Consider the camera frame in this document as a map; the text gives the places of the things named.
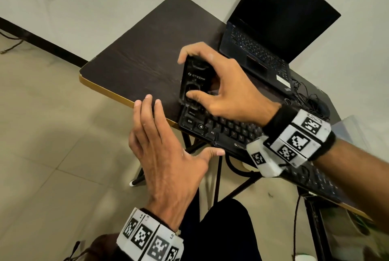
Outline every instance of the black screen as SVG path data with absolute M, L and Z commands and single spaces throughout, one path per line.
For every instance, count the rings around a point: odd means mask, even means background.
M 339 17 L 324 0 L 241 0 L 229 21 L 291 62 Z

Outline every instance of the open laptop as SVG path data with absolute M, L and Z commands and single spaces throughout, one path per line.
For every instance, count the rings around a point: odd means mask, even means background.
M 241 0 L 219 51 L 289 97 L 289 63 L 339 17 L 325 0 Z

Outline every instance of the computer mouse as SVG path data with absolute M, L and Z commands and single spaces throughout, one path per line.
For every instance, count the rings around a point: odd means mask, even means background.
M 328 105 L 324 101 L 321 101 L 317 97 L 311 97 L 307 100 L 307 103 L 312 107 L 314 111 L 318 112 L 324 117 L 329 118 L 331 111 L 329 110 Z

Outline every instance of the table top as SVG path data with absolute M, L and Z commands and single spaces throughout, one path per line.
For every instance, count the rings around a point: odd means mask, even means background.
M 218 50 L 225 26 L 191 0 L 165 0 L 82 67 L 80 81 L 130 107 L 135 100 L 151 94 L 153 100 L 162 101 L 169 124 L 177 127 L 183 71 L 183 65 L 177 64 L 180 49 L 203 41 Z M 296 72 L 291 71 L 291 75 L 307 86 L 309 94 L 317 94 L 328 105 L 331 124 L 341 120 L 326 93 Z M 248 76 L 266 97 L 272 101 L 284 100 L 277 91 Z M 350 205 L 344 206 L 362 213 Z

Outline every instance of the tiled floor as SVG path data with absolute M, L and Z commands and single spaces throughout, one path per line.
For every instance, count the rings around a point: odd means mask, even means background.
M 13 43 L 0 38 L 0 50 Z M 1 260 L 63 260 L 76 240 L 120 230 L 147 201 L 145 186 L 128 185 L 139 170 L 127 144 L 132 110 L 81 85 L 78 71 L 28 43 L 0 55 Z M 216 169 L 214 160 L 200 186 L 202 215 Z M 243 181 L 223 165 L 219 197 Z M 261 179 L 236 198 L 263 260 L 290 260 L 296 188 Z M 302 202 L 297 251 L 315 255 Z

